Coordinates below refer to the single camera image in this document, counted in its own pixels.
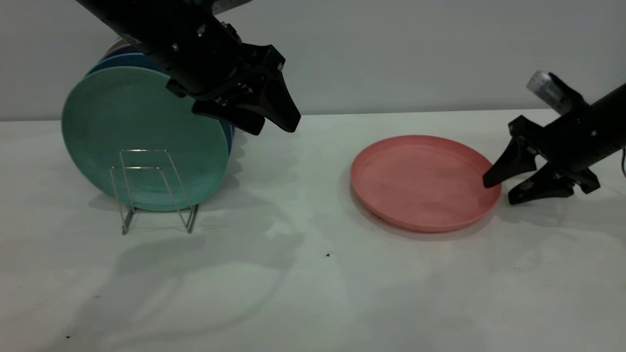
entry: green plate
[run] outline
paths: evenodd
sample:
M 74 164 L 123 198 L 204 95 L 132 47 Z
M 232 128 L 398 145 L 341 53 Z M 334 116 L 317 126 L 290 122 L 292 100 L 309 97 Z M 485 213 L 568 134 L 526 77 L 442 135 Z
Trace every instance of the green plate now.
M 227 141 L 218 120 L 191 113 L 194 100 L 179 99 L 165 85 L 169 77 L 137 67 L 115 67 L 81 81 L 63 108 L 61 127 L 69 155 L 85 177 L 115 197 L 111 167 L 122 149 L 170 152 L 192 205 L 220 185 L 228 162 Z M 124 153 L 125 166 L 160 167 L 181 209 L 189 204 L 163 152 Z M 176 210 L 157 170 L 127 170 L 134 206 Z M 124 175 L 114 170 L 120 201 L 130 204 Z

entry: white tabletop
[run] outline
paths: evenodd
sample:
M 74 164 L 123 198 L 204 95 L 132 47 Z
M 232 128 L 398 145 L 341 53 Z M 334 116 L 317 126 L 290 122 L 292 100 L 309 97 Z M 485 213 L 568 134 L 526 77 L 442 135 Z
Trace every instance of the white tabletop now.
M 626 350 L 626 180 L 511 207 L 445 235 L 369 215 L 353 158 L 403 134 L 495 161 L 506 124 L 548 110 L 305 116 L 238 132 L 192 235 L 113 200 L 72 164 L 59 122 L 0 123 L 0 351 Z

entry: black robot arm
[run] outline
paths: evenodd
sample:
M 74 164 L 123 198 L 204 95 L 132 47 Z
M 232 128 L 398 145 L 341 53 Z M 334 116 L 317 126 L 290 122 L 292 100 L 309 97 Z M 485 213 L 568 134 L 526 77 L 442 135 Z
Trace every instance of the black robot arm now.
M 77 0 L 169 72 L 167 88 L 196 99 L 193 113 L 258 135 L 265 118 L 295 131 L 300 113 L 271 45 L 241 42 L 213 15 L 249 0 Z
M 626 85 L 592 105 L 552 73 L 535 73 L 527 87 L 561 117 L 545 127 L 524 116 L 509 123 L 511 142 L 484 175 L 485 187 L 536 170 L 541 155 L 548 163 L 509 192 L 510 204 L 569 197 L 576 184 L 586 194 L 600 188 L 589 166 L 626 145 Z

